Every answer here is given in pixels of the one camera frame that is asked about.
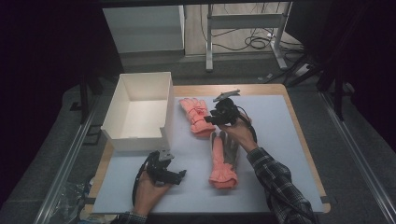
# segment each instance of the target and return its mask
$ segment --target wooden table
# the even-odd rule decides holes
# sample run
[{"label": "wooden table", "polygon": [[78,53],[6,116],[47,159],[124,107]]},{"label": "wooden table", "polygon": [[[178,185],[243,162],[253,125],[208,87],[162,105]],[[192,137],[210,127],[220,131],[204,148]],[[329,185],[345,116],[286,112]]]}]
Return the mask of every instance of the wooden table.
[{"label": "wooden table", "polygon": [[[291,104],[290,98],[286,91],[286,88],[281,84],[247,84],[247,85],[196,85],[196,86],[174,86],[174,95],[178,96],[217,96],[221,92],[240,90],[241,95],[283,95],[286,105],[289,109],[291,119],[294,123],[294,127],[300,139],[306,160],[311,168],[312,176],[317,184],[318,192],[320,197],[326,197],[326,192],[320,181],[317,168],[312,159],[311,153],[309,151],[308,145],[305,142],[303,131],[301,130],[300,124],[295,115],[293,106]],[[110,163],[111,155],[113,153],[114,147],[110,142],[106,143],[105,150],[102,159],[99,163],[94,182],[90,191],[89,198],[96,198],[102,183],[105,179],[107,166]],[[324,203],[324,213],[330,212],[331,206],[329,203]],[[85,209],[87,212],[91,212],[93,205],[86,204]]]}]

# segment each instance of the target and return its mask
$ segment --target human hand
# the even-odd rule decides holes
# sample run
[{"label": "human hand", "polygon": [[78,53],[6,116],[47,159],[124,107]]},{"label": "human hand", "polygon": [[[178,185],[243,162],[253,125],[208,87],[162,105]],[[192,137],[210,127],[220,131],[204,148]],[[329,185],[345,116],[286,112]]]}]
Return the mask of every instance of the human hand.
[{"label": "human hand", "polygon": [[[245,119],[248,119],[248,117],[245,114],[241,113],[241,115]],[[239,143],[239,145],[241,145],[241,147],[247,153],[258,147],[257,143],[253,139],[253,134],[251,133],[247,124],[244,121],[242,121],[240,118],[236,120],[236,123],[234,125],[228,126],[222,124],[218,126],[221,130],[223,130],[228,135],[230,135],[235,142]]]},{"label": "human hand", "polygon": [[132,212],[146,217],[149,211],[171,187],[171,184],[165,184],[161,187],[155,186],[149,178],[147,171],[143,171],[139,179]]}]

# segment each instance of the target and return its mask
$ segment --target metal rail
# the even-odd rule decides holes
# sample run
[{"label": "metal rail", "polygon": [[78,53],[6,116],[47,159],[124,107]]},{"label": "metal rail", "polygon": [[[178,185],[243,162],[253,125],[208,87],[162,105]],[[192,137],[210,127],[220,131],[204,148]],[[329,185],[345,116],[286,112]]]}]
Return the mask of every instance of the metal rail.
[{"label": "metal rail", "polygon": [[361,149],[359,148],[359,145],[356,143],[347,125],[343,121],[341,121],[333,111],[332,100],[327,94],[323,92],[320,92],[319,96],[325,103],[327,110],[332,118],[332,121],[335,124],[335,127],[343,137],[354,162],[356,163],[358,169],[361,171],[361,175],[363,176],[367,186],[372,192],[386,220],[388,221],[388,223],[391,224],[396,223],[396,209],[391,198],[389,197],[382,183],[376,177],[367,160],[364,158],[363,154],[361,153]]},{"label": "metal rail", "polygon": [[79,153],[79,149],[81,148],[82,142],[84,141],[84,137],[87,134],[87,131],[90,127],[94,114],[96,112],[96,106],[98,105],[100,96],[92,97],[92,110],[89,114],[86,121],[79,126],[78,132],[70,146],[64,161],[61,164],[61,167],[56,174],[47,196],[44,202],[41,204],[40,209],[38,210],[38,214],[35,217],[35,224],[46,224],[50,222],[50,214],[53,211],[56,203],[59,200],[61,188],[66,182],[67,177],[69,177],[70,171],[73,168],[76,157]]}]

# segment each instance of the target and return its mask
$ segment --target black wire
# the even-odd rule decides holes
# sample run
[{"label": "black wire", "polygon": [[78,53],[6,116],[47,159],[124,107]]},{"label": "black wire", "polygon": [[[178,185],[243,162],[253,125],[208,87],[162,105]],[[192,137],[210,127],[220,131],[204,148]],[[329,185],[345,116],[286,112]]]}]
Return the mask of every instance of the black wire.
[{"label": "black wire", "polygon": [[256,130],[254,130],[253,126],[251,125],[250,118],[248,117],[248,113],[247,113],[247,112],[245,111],[245,109],[242,108],[241,106],[237,106],[237,107],[240,108],[240,109],[242,109],[242,110],[244,111],[244,113],[246,114],[247,119],[246,119],[244,116],[242,116],[240,113],[239,113],[239,115],[238,115],[238,118],[240,118],[242,121],[244,121],[244,122],[246,123],[248,129],[250,130],[250,132],[251,132],[251,134],[252,134],[252,136],[253,136],[253,141],[254,141],[255,143],[257,143],[257,134],[256,134]]},{"label": "black wire", "polygon": [[306,52],[305,49],[289,49],[289,48],[285,48],[281,45],[279,46],[279,48],[285,52],[288,52],[288,53],[305,53]]},{"label": "black wire", "polygon": [[289,43],[289,42],[285,42],[285,41],[282,41],[282,40],[280,42],[282,42],[284,44],[290,44],[290,45],[302,45],[302,44],[297,44],[297,43]]},{"label": "black wire", "polygon": [[[256,3],[256,5],[254,5],[254,8],[256,8],[258,5],[259,5],[259,4]],[[250,14],[253,12],[254,8],[250,10]]]},{"label": "black wire", "polygon": [[[293,66],[290,68],[289,71],[294,71],[294,69],[306,58],[307,54],[303,54],[303,56],[301,56],[294,64]],[[286,85],[286,83],[288,82],[288,76],[289,73],[285,74],[285,79],[283,80],[282,84]]]},{"label": "black wire", "polygon": [[289,72],[290,72],[290,71],[293,71],[293,70],[295,69],[295,67],[296,67],[298,64],[300,64],[300,62],[301,62],[305,57],[306,57],[306,54],[304,54],[303,56],[301,56],[301,57],[299,58],[299,60],[297,60],[296,63],[295,63],[294,65],[292,65],[288,70],[284,71],[283,73],[281,73],[281,74],[279,74],[279,75],[276,75],[276,76],[274,76],[274,77],[269,78],[268,80],[266,80],[266,81],[263,82],[262,84],[269,83],[269,82],[271,82],[271,81],[273,81],[273,80],[275,80],[275,79],[277,79],[277,78],[279,78],[279,77],[282,77],[282,76],[285,76],[285,77],[286,77],[286,76],[289,74]]},{"label": "black wire", "polygon": [[231,31],[224,32],[224,33],[222,33],[222,34],[212,35],[212,36],[213,36],[213,37],[216,37],[216,36],[219,36],[219,35],[226,35],[226,34],[228,34],[228,33],[230,33],[230,32],[234,32],[234,31],[237,31],[237,30],[240,30],[240,29],[233,29],[233,30],[231,30]]},{"label": "black wire", "polygon": [[288,60],[291,63],[297,63],[298,60],[293,61],[288,57],[288,54],[304,54],[303,52],[286,52],[285,53],[285,59]]},{"label": "black wire", "polygon": [[230,13],[227,11],[227,8],[225,8],[225,4],[224,4],[224,10],[227,12],[227,14],[230,14]]},{"label": "black wire", "polygon": [[137,188],[139,187],[140,176],[142,175],[143,171],[145,170],[146,163],[148,163],[150,158],[151,158],[151,154],[148,155],[145,162],[143,162],[142,166],[140,166],[140,169],[137,172],[136,178],[134,179],[134,188],[132,190],[132,204],[133,205],[134,205],[135,198],[136,198]]},{"label": "black wire", "polygon": [[280,5],[280,2],[277,3],[276,13],[277,13],[277,10],[279,9],[279,5]]},{"label": "black wire", "polygon": [[[262,5],[261,13],[264,12],[264,10],[266,9],[266,6],[267,6],[267,5],[265,5],[265,4]],[[203,26],[203,22],[202,22],[202,5],[200,5],[200,19],[201,19],[201,31],[202,31],[202,35],[204,36],[204,39],[205,39],[205,41],[207,42],[207,39],[206,39],[206,36],[205,36],[205,32],[204,32],[204,26]],[[218,35],[212,35],[212,34],[211,34],[211,36],[216,37],[216,36],[219,36],[219,35],[225,35],[225,34],[228,34],[228,33],[234,32],[234,31],[237,31],[237,30],[239,30],[239,29],[233,29],[233,30],[230,30],[230,31],[227,31],[227,32],[222,33],[222,34],[218,34]],[[265,48],[271,43],[272,37],[271,37],[270,39],[268,39],[268,38],[265,38],[265,37],[255,36],[256,30],[257,30],[257,28],[254,29],[253,32],[250,32],[251,35],[245,39],[245,44],[246,44],[246,45],[245,45],[244,47],[240,48],[240,49],[231,49],[231,48],[228,48],[228,47],[223,46],[223,45],[220,45],[220,44],[213,44],[213,43],[212,43],[212,45],[213,45],[213,46],[218,46],[218,47],[221,47],[221,48],[224,48],[224,49],[228,49],[228,50],[233,50],[233,51],[238,51],[238,50],[246,49],[246,48],[248,48],[248,47],[252,47],[253,49],[258,49],[258,50],[260,50],[260,49],[265,49]],[[258,47],[258,46],[257,46],[257,43],[263,44],[263,46]]]}]

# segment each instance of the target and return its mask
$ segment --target wrist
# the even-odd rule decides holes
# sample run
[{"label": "wrist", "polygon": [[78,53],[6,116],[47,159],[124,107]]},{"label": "wrist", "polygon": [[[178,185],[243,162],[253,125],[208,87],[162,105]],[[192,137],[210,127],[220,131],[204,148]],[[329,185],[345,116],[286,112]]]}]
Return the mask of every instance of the wrist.
[{"label": "wrist", "polygon": [[149,215],[149,210],[135,206],[134,209],[132,210],[132,213],[140,217],[147,217]]},{"label": "wrist", "polygon": [[251,152],[254,149],[259,147],[257,145],[257,143],[255,143],[255,142],[248,142],[248,143],[245,143],[245,144],[241,144],[241,146],[247,153],[249,153],[249,152]]}]

